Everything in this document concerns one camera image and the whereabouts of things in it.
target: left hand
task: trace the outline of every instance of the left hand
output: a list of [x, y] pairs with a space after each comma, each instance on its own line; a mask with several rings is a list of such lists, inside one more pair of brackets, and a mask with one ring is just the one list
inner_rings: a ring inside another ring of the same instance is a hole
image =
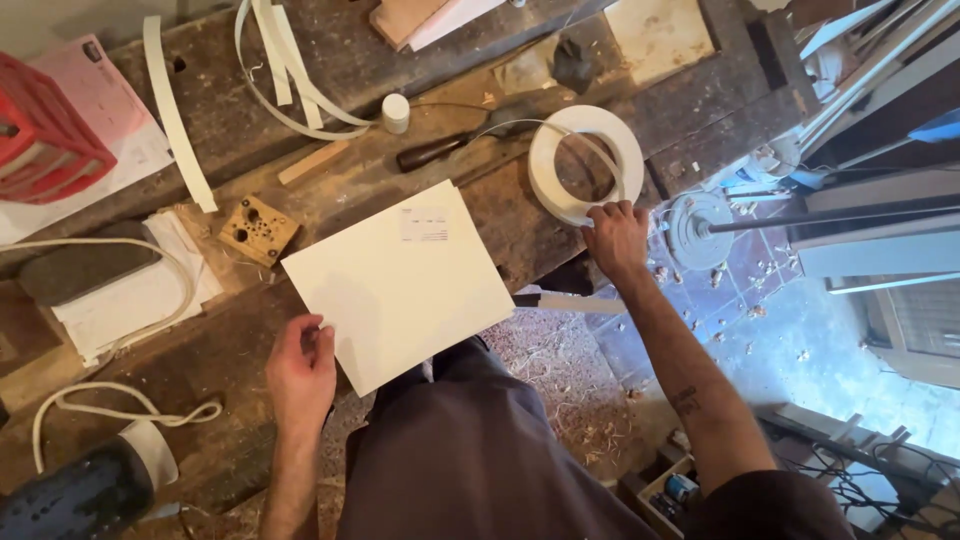
[[267, 361], [267, 387], [281, 439], [317, 440], [333, 404], [333, 328], [317, 330], [323, 321], [322, 315], [301, 315], [287, 323]]

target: workbench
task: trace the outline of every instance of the workbench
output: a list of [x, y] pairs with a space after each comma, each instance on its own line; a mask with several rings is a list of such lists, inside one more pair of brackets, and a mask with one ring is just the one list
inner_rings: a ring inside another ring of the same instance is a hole
[[[648, 158], [648, 182], [638, 202], [648, 208], [693, 187], [816, 111], [782, 13], [761, 17], [741, 11], [733, 0], [709, 0], [702, 8], [718, 52], [638, 88], [606, 18], [595, 14], [609, 3], [528, 0], [521, 12], [505, 5], [414, 54], [394, 52], [369, 26], [375, 0], [284, 2], [307, 71], [323, 74], [315, 75], [314, 83], [333, 102], [363, 116], [392, 91], [420, 94], [412, 100], [408, 134], [371, 130], [335, 159], [286, 186], [277, 181], [277, 173], [322, 144], [282, 126], [245, 88], [233, 53], [235, 11], [217, 12], [163, 34], [180, 113], [220, 211], [202, 214], [190, 204], [180, 172], [171, 166], [30, 238], [80, 235], [118, 219], [173, 207], [220, 278], [226, 292], [204, 306], [203, 316], [138, 343], [95, 376], [137, 386], [164, 411], [184, 412], [211, 398], [226, 406], [225, 415], [215, 422], [162, 429], [181, 471], [181, 479], [161, 492], [162, 501], [223, 512], [263, 489], [269, 478], [275, 427], [263, 368], [278, 329], [305, 309], [278, 268], [257, 268], [216, 240], [244, 197], [255, 194], [302, 223], [288, 249], [293, 252], [452, 179], [462, 188], [504, 282], [517, 291], [585, 249], [579, 231], [550, 215], [532, 192], [525, 156], [529, 134], [507, 141], [481, 138], [450, 159], [407, 175], [392, 161], [401, 149], [475, 128], [484, 118], [480, 110], [426, 104], [469, 100], [481, 105], [488, 94], [495, 103], [509, 101], [492, 69], [522, 54], [518, 48], [525, 43], [569, 25], [564, 34], [596, 52], [603, 74], [587, 93], [555, 86], [538, 92], [536, 99], [555, 110], [598, 105], [624, 119]], [[258, 65], [265, 55], [252, 17], [246, 30], [246, 63]], [[156, 113], [142, 45], [131, 44], [110, 56]], [[266, 79], [258, 77], [258, 87], [272, 96], [272, 89], [261, 85]], [[328, 126], [336, 124], [331, 120]], [[0, 270], [9, 274], [26, 256], [4, 255]], [[17, 392], [12, 419], [0, 431], [0, 452], [6, 458], [0, 464], [0, 493], [33, 476], [34, 401], [83, 377], [70, 363], [74, 361], [69, 351], [61, 352], [0, 381], [0, 397], [6, 401], [4, 387], [31, 388]], [[77, 401], [118, 409], [136, 406], [125, 396], [104, 392]], [[123, 425], [51, 410], [45, 423], [48, 464], [57, 467]], [[333, 437], [327, 445], [331, 448], [324, 448], [324, 473], [342, 467], [338, 441], [339, 436]]]

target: white plastic strip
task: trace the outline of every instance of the white plastic strip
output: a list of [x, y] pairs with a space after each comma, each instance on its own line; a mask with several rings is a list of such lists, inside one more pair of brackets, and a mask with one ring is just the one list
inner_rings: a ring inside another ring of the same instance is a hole
[[[294, 60], [297, 61], [297, 65], [300, 69], [306, 71], [306, 67], [303, 65], [303, 55], [300, 54], [300, 48], [297, 46], [297, 40], [294, 38], [294, 31], [290, 28], [290, 19], [287, 18], [287, 11], [283, 9], [283, 6], [274, 6], [274, 15], [276, 16], [276, 24], [280, 27], [280, 36], [283, 37], [283, 41], [287, 44], [287, 47], [290, 47], [290, 50], [294, 53]], [[287, 73], [283, 72], [283, 78], [286, 79]], [[306, 125], [311, 130], [319, 130], [324, 126], [324, 120], [320, 117], [320, 107], [306, 97], [302, 93], [300, 94], [300, 102], [303, 103], [303, 114], [306, 116]]]
[[[560, 183], [554, 159], [565, 134], [555, 126], [574, 133], [596, 135], [610, 147], [620, 174], [616, 175], [614, 171], [616, 187], [603, 201], [581, 201], [570, 195]], [[587, 218], [587, 211], [595, 206], [621, 200], [635, 202], [640, 197], [646, 174], [643, 152], [630, 127], [612, 112], [587, 105], [568, 107], [547, 118], [534, 135], [529, 167], [530, 184], [540, 203], [558, 219], [577, 226], [592, 225], [593, 220]]]
[[[270, 0], [253, 0], [253, 16], [256, 18], [256, 26], [260, 28], [262, 36], [267, 35], [263, 25], [263, 10], [269, 9]], [[287, 68], [283, 65], [283, 59], [276, 51], [276, 45], [269, 39], [264, 38], [263, 49], [267, 53], [267, 64], [270, 65], [270, 73], [274, 76], [274, 89], [276, 90], [277, 105], [291, 105], [294, 102], [294, 96], [290, 92], [290, 80], [287, 78]]]
[[250, 12], [250, 2], [251, 0], [242, 0], [240, 3], [240, 8], [237, 10], [236, 23], [233, 26], [233, 44], [236, 47], [237, 59], [240, 61], [240, 68], [244, 74], [244, 81], [247, 83], [247, 86], [250, 88], [250, 90], [253, 91], [253, 95], [256, 97], [256, 100], [260, 102], [260, 105], [262, 105], [270, 114], [272, 114], [274, 118], [282, 122], [283, 125], [287, 126], [291, 130], [294, 130], [301, 135], [310, 136], [319, 140], [348, 140], [366, 133], [367, 129], [369, 129], [370, 125], [372, 125], [372, 122], [356, 118], [355, 116], [347, 114], [337, 106], [333, 105], [330, 100], [326, 99], [326, 97], [324, 97], [324, 95], [321, 94], [312, 83], [310, 83], [309, 78], [306, 76], [306, 72], [296, 65], [286, 44], [279, 39], [279, 29], [276, 27], [276, 18], [274, 17], [273, 10], [264, 10], [264, 22], [267, 25], [268, 32], [272, 35], [276, 35], [276, 39], [274, 39], [276, 49], [280, 53], [280, 57], [283, 58], [283, 62], [290, 71], [290, 74], [294, 76], [294, 81], [297, 83], [297, 90], [300, 92], [300, 94], [305, 95], [307, 98], [313, 100], [314, 103], [321, 106], [334, 117], [361, 127], [350, 132], [338, 134], [311, 130], [307, 126], [302, 125], [300, 122], [288, 117], [286, 114], [271, 105], [271, 103], [267, 101], [267, 98], [263, 97], [263, 94], [260, 93], [260, 90], [256, 88], [256, 85], [254, 85], [253, 81], [250, 79], [250, 73], [247, 70], [247, 66], [243, 63], [243, 54], [240, 47], [240, 39], [243, 35], [243, 22], [247, 18], [247, 13]]
[[180, 175], [190, 190], [190, 196], [200, 205], [204, 213], [217, 211], [217, 203], [213, 200], [213, 191], [206, 182], [204, 171], [197, 163], [197, 156], [190, 146], [190, 139], [183, 128], [177, 101], [174, 100], [174, 91], [170, 88], [170, 79], [167, 77], [167, 65], [163, 59], [163, 48], [160, 44], [160, 17], [152, 16], [143, 19], [143, 52], [147, 57], [147, 72], [150, 74], [150, 83], [154, 88], [156, 108], [160, 111], [163, 121], [163, 130], [170, 139], [170, 148], [180, 168]]

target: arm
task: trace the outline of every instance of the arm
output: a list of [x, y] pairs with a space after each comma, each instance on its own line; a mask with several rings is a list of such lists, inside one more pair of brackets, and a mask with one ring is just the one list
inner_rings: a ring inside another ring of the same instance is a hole
[[[290, 321], [267, 362], [267, 386], [276, 413], [274, 468], [260, 520], [261, 540], [316, 540], [320, 432], [337, 372], [333, 329], [318, 331], [320, 315]], [[309, 344], [304, 351], [303, 342]]]
[[667, 399], [680, 416], [704, 494], [752, 471], [776, 470], [754, 414], [660, 293], [646, 267], [647, 210], [609, 203], [583, 227], [597, 265], [623, 297]]

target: hand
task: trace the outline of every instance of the hand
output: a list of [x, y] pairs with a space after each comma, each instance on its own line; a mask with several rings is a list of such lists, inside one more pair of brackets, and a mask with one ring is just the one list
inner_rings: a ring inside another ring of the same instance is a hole
[[323, 321], [322, 315], [301, 315], [287, 323], [267, 361], [267, 387], [281, 439], [318, 440], [333, 403], [333, 328], [317, 330]]
[[607, 203], [587, 212], [593, 228], [581, 227], [587, 249], [613, 286], [627, 286], [647, 268], [650, 214], [630, 201]]

